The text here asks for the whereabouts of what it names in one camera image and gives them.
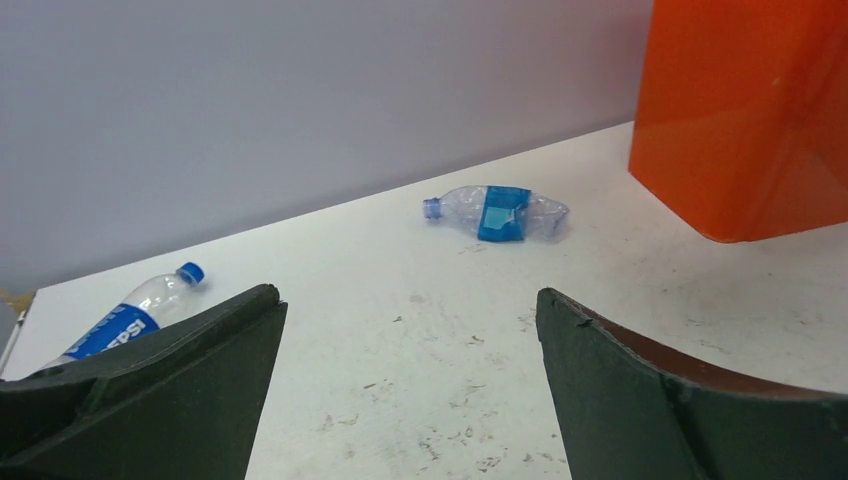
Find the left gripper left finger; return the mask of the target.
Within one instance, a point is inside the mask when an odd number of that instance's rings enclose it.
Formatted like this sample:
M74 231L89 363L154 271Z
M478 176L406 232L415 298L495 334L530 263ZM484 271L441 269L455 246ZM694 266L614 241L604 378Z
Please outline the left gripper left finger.
M1 385L5 479L241 479L285 325L270 284Z

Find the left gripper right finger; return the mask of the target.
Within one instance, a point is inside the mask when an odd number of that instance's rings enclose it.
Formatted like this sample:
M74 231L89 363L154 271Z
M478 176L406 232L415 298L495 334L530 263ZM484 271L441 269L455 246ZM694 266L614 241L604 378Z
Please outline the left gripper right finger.
M843 479L845 395L705 362L545 288L537 336L575 479Z

